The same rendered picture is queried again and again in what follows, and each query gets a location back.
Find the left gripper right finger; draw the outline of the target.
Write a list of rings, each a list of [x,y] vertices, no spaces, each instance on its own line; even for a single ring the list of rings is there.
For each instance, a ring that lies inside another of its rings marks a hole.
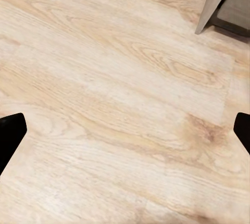
[[[250,115],[238,113],[233,131],[250,154]]]

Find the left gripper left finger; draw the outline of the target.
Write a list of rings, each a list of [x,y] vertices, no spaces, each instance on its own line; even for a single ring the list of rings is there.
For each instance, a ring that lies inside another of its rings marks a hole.
[[[0,175],[26,133],[27,125],[23,113],[0,118]]]

